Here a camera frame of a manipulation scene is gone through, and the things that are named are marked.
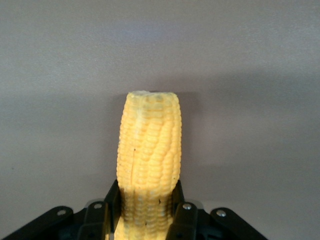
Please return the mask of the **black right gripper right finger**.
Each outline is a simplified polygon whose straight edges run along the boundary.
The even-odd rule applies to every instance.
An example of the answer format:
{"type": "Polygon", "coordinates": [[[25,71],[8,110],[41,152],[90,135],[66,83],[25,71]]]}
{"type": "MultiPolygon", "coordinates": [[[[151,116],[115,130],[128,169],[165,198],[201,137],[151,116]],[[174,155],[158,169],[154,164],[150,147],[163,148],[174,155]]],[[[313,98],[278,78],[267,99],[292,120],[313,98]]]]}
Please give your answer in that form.
{"type": "Polygon", "coordinates": [[[170,225],[167,240],[205,240],[203,227],[208,223],[208,214],[194,203],[185,201],[181,181],[172,191],[173,222],[170,225]]]}

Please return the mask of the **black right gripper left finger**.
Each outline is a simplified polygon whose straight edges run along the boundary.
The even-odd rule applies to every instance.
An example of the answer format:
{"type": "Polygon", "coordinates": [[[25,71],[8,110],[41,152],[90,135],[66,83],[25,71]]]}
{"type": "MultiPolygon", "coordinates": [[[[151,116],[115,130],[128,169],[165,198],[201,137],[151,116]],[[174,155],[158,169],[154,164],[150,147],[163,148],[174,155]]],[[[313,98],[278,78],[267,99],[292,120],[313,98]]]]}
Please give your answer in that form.
{"type": "Polygon", "coordinates": [[[111,240],[121,216],[121,191],[118,181],[111,185],[103,200],[92,202],[85,211],[79,240],[111,240]]]}

